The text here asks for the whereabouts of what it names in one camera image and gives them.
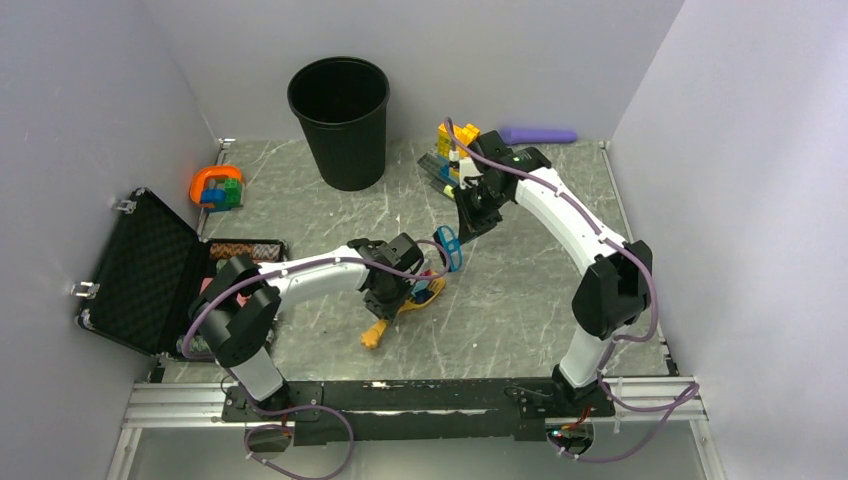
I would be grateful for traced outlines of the orange slotted scoop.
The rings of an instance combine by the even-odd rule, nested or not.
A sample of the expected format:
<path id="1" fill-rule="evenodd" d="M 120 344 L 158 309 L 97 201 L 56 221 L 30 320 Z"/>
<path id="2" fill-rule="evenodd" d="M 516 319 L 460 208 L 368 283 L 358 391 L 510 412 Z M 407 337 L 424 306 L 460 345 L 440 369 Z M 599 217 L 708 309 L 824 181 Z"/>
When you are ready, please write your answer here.
<path id="1" fill-rule="evenodd" d="M 425 303 L 415 303 L 413 301 L 412 290 L 417 282 L 415 281 L 412 284 L 411 289 L 407 292 L 403 302 L 400 303 L 396 309 L 389 309 L 388 314 L 385 312 L 376 314 L 376 321 L 360 336 L 360 342 L 366 349 L 373 350 L 380 345 L 385 332 L 396 320 L 398 315 L 426 308 L 441 294 L 446 285 L 446 280 L 442 277 L 432 277 L 428 280 L 437 280 L 438 287 L 435 290 L 435 295 Z"/>

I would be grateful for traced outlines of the blue hand brush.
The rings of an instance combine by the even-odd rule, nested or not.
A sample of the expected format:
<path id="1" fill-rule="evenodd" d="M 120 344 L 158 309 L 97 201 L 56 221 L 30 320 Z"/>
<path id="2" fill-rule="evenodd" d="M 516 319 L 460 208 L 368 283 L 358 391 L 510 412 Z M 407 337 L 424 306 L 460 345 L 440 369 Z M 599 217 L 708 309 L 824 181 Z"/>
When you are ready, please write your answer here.
<path id="1" fill-rule="evenodd" d="M 448 270 L 459 271 L 463 266 L 463 253 L 456 232 L 448 225 L 440 225 L 433 234 L 433 241 L 444 250 L 440 256 Z"/>

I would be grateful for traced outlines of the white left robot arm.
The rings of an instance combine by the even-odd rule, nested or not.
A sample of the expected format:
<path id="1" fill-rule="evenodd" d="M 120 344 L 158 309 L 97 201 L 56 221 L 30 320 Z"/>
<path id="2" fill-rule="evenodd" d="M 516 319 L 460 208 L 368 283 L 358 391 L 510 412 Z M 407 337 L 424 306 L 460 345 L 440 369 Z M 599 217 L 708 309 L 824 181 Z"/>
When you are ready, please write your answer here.
<path id="1" fill-rule="evenodd" d="M 359 238 L 320 255 L 284 262 L 227 260 L 190 306 L 182 345 L 200 336 L 212 358 L 246 390 L 248 407 L 264 420 L 287 406 L 289 384 L 271 359 L 266 337 L 281 312 L 333 293 L 363 293 L 366 309 L 391 320 L 421 280 L 424 254 L 402 233 L 390 241 Z"/>

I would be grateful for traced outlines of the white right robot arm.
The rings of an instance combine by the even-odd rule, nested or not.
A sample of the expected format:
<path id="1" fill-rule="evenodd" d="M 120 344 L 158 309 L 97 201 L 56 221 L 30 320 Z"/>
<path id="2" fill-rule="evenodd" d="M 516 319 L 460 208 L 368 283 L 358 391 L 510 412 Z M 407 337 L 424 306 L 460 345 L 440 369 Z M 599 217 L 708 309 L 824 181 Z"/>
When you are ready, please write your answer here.
<path id="1" fill-rule="evenodd" d="M 591 398 L 614 340 L 626 334 L 651 304 L 652 252 L 643 242 L 627 242 L 577 199 L 537 148 L 512 150 L 500 135 L 487 132 L 471 145 L 450 134 L 449 158 L 459 167 L 453 190 L 459 241 L 477 239 L 501 221 L 512 202 L 535 217 L 582 272 L 572 299 L 578 328 L 553 372 L 553 406 L 572 416 Z"/>

